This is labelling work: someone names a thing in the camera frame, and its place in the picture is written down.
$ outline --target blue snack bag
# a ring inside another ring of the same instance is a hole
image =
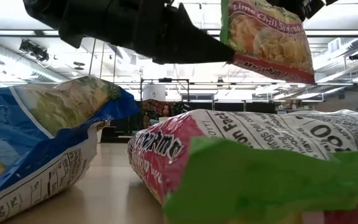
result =
[[[130,93],[90,76],[0,88],[0,222],[75,184],[96,132],[137,112]]]

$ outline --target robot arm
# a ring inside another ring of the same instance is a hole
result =
[[[195,27],[173,0],[23,0],[33,18],[78,48],[84,36],[135,50],[156,63],[230,62],[234,51]],[[336,0],[327,0],[327,4]],[[268,0],[310,18],[321,0]]]

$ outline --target table surface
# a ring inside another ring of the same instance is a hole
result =
[[[161,206],[129,165],[127,144],[98,144],[84,178],[7,224],[163,224]]]

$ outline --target snack bag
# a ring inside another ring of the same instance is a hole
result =
[[[358,113],[194,110],[139,131],[169,224],[358,224]]]
[[[308,39],[296,14],[266,0],[222,0],[221,41],[233,64],[288,82],[314,83]]]
[[[90,76],[0,88],[0,222],[75,184],[96,131],[137,112],[130,93]]]

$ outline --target instant noodle packet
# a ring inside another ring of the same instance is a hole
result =
[[[314,83],[302,21],[265,0],[222,0],[221,41],[236,51],[233,64],[288,82]]]
[[[358,113],[194,110],[139,131],[169,224],[358,224]]]
[[[75,184],[96,132],[137,112],[134,96],[91,76],[0,88],[0,222]]]

